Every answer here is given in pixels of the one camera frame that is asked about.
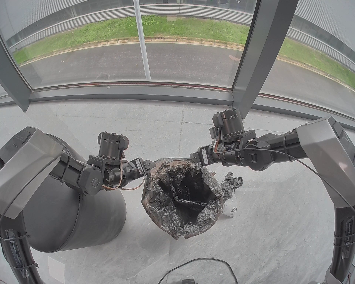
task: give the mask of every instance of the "asphalt road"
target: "asphalt road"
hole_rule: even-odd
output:
[[[216,46],[148,43],[146,47],[153,80],[231,86],[239,64],[235,59],[241,56],[241,51]],[[72,51],[38,60],[20,69],[35,88],[97,80],[145,79],[138,43]],[[322,75],[280,60],[274,63],[262,91],[351,115],[355,113],[355,92]]]

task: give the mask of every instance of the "marble floor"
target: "marble floor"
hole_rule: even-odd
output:
[[[1,107],[0,147],[31,125],[61,137],[85,158],[97,154],[97,135],[102,131],[129,138],[128,159],[189,157],[197,147],[211,143],[212,115],[225,108],[133,100],[32,103],[26,113],[17,106]],[[284,133],[305,122],[252,110],[244,127],[261,136]],[[355,141],[355,133],[348,134]],[[197,257],[214,257],[229,262],[240,284],[324,280],[333,251],[334,209],[317,176],[297,162],[276,164],[263,172],[220,164],[209,170],[216,172],[219,181],[228,171],[243,177],[244,184],[236,192],[236,218],[221,215],[204,234],[176,241],[145,213],[142,187],[124,191],[127,220],[119,236],[105,245],[72,251],[33,250],[42,279],[46,284],[156,284],[175,266]],[[64,276],[57,277],[61,281],[51,276],[53,272],[50,275],[53,262],[63,264]],[[234,283],[227,267],[212,261],[189,264],[162,283],[178,284],[188,278],[199,284]],[[2,255],[0,279],[17,283]]]

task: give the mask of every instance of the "grass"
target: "grass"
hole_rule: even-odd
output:
[[[245,44],[249,27],[226,21],[202,20],[198,18],[177,18],[167,21],[163,16],[142,16],[144,35],[177,36],[221,40]],[[83,27],[49,36],[14,52],[17,63],[50,54],[54,50],[79,46],[98,40],[138,37],[134,17],[110,19],[90,23]],[[324,53],[286,38],[279,55],[301,63],[312,65],[355,88],[355,73]]]

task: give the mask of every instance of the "gray building facade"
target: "gray building facade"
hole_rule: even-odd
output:
[[[142,15],[250,24],[256,0],[140,0],[140,4]],[[299,0],[288,36],[355,71],[354,15],[352,0]],[[0,30],[11,51],[86,23],[127,16],[134,16],[133,0],[0,0]]]

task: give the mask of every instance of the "garbage bag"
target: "garbage bag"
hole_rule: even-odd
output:
[[[211,228],[224,204],[224,193],[213,175],[191,159],[163,158],[155,164],[142,195],[153,222],[176,240]]]
[[[235,196],[235,190],[243,185],[242,177],[234,177],[233,173],[229,172],[224,177],[221,183],[221,188],[224,193],[224,205],[222,208],[222,214],[234,218],[237,211],[237,197]]]

